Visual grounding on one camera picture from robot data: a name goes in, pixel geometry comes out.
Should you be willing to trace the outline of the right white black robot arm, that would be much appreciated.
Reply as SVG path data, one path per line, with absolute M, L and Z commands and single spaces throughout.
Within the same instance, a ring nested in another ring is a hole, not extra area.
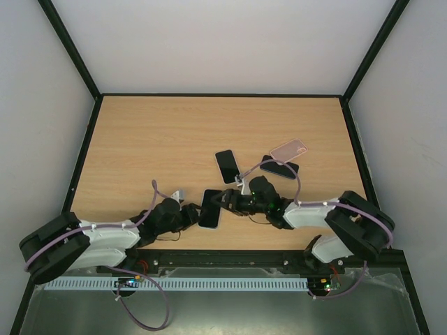
M 302 202 L 280 196 L 260 176 L 237 189 L 219 191 L 211 203 L 237 216 L 265 214 L 277 229 L 329 229 L 330 234 L 316 235 L 303 251 L 305 267 L 315 274 L 331 262 L 351 256 L 375 262 L 393 243 L 393 220 L 354 191 L 328 201 Z

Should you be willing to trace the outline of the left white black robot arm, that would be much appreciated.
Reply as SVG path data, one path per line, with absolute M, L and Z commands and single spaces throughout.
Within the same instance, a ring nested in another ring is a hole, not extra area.
M 65 212 L 27 235 L 19 244 L 25 271 L 36 285 L 67 271 L 86 267 L 116 267 L 132 249 L 142 248 L 168 232 L 199 223 L 207 213 L 197 204 L 166 198 L 140 215 L 115 223 L 80 220 Z

